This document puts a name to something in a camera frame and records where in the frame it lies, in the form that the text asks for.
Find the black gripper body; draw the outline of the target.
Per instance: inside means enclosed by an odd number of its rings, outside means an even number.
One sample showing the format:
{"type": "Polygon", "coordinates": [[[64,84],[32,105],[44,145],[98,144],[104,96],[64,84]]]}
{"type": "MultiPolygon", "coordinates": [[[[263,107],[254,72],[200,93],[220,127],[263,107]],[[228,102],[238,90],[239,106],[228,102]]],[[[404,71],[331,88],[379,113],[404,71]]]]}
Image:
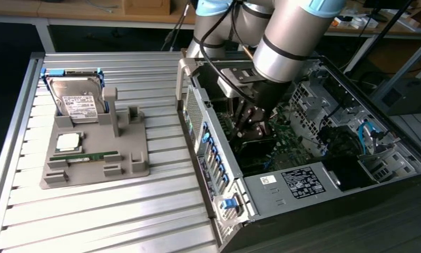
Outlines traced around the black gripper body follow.
{"type": "Polygon", "coordinates": [[[258,81],[252,85],[254,105],[271,113],[278,106],[287,90],[291,87],[291,81],[276,83],[272,81],[258,81]]]}

